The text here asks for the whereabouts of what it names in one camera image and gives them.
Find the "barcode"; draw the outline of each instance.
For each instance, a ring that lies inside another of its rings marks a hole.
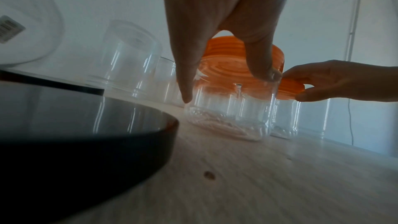
[[[25,27],[10,17],[5,15],[0,17],[0,43],[5,44],[23,30]]]

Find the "orange lid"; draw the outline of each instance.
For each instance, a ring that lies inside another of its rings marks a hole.
[[[284,54],[276,46],[272,46],[273,67],[282,71]],[[208,41],[202,57],[199,71],[208,81],[240,83],[243,86],[258,83],[250,73],[246,63],[246,50],[243,41],[234,36],[213,38]]]
[[[294,97],[297,94],[303,92],[304,90],[305,90],[304,84],[298,83],[295,80],[283,78],[278,88],[277,99],[278,100],[294,99]]]

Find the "wooden surface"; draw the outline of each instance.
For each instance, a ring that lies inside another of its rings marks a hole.
[[[398,159],[316,139],[232,140],[188,124],[182,108],[141,103],[181,121],[170,162],[59,223],[398,223]]]

